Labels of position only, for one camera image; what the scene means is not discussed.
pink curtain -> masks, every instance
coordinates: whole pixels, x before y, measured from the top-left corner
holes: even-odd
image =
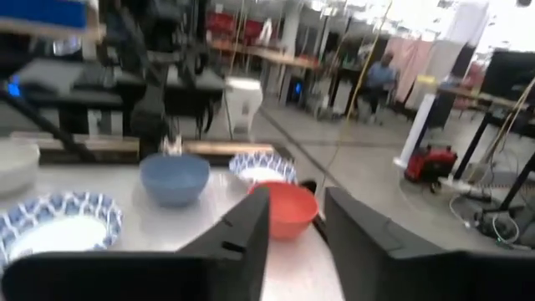
[[[391,66],[400,74],[398,89],[395,94],[397,101],[404,101],[415,82],[422,73],[431,51],[432,42],[392,37],[386,44],[386,51],[394,55]]]

plate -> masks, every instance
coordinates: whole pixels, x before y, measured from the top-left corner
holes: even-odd
[[[114,200],[100,193],[70,191],[19,203],[0,215],[0,271],[35,253],[106,249],[122,219]]]
[[[229,162],[232,173],[253,183],[261,181],[297,181],[297,172],[290,161],[281,156],[266,152],[242,153],[235,155]]]

gray floor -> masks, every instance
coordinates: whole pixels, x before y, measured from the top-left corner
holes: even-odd
[[[0,108],[2,115],[9,116],[13,130],[13,112]],[[56,121],[54,112],[46,114]],[[471,120],[471,113],[459,118],[459,112],[452,112],[446,128],[433,130],[427,140],[440,145],[453,145],[462,156],[476,131],[481,116]],[[16,128],[32,130],[28,123],[17,120]],[[90,123],[95,118],[90,116]],[[249,135],[235,136],[235,139],[269,141],[285,145],[295,156],[298,176],[301,179],[315,179],[324,186],[342,186],[354,198],[368,204],[403,227],[446,248],[467,248],[489,251],[501,250],[491,239],[480,236],[473,229],[466,229],[450,212],[448,202],[452,193],[443,191],[434,196],[428,190],[402,180],[400,171],[394,168],[392,159],[399,155],[410,129],[410,122],[390,112],[384,112],[383,126],[366,125],[350,121],[347,126],[340,122],[319,122],[302,111],[264,101],[256,115]],[[113,131],[120,132],[120,117],[113,118]],[[181,120],[185,135],[194,135],[192,120]],[[493,139],[496,129],[488,129],[476,150],[474,161],[479,159]],[[221,110],[214,120],[206,138],[228,139],[227,117]],[[496,158],[496,170],[517,171],[522,168],[535,149],[529,139],[511,135],[507,143],[508,156]],[[320,168],[327,169],[328,176]],[[318,201],[323,205],[323,188],[318,192]],[[506,190],[494,190],[494,196],[504,195]]]

person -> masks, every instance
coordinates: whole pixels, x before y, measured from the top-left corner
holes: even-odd
[[[379,106],[379,99],[388,95],[395,83],[395,71],[390,67],[394,55],[386,53],[379,62],[375,62],[366,74],[363,92],[364,101],[369,103],[371,109],[370,122],[375,122],[375,114]]]

red machine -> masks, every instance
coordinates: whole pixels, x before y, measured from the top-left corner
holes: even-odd
[[[457,153],[446,148],[431,147],[416,150],[405,170],[405,178],[412,182],[430,183],[431,191],[440,188],[439,177],[448,177],[457,161]]]

